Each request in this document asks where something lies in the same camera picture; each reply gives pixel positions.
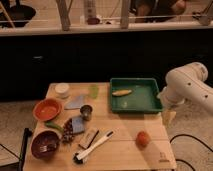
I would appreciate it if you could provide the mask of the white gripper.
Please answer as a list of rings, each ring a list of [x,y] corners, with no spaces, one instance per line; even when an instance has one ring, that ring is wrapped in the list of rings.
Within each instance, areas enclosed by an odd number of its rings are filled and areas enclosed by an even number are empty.
[[[178,107],[184,103],[184,98],[175,92],[170,87],[164,87],[162,91],[157,95],[161,101],[162,106],[165,109],[172,109]],[[172,120],[175,118],[176,112],[173,110],[164,110],[162,112],[163,125],[168,127]]]

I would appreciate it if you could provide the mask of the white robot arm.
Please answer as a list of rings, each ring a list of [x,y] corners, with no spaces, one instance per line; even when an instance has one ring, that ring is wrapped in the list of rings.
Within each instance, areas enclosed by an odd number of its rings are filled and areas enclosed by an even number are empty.
[[[190,100],[204,110],[213,113],[213,87],[205,84],[208,78],[206,66],[192,62],[170,70],[166,76],[166,86],[157,95],[163,111],[162,123],[168,126],[176,116],[175,108]]]

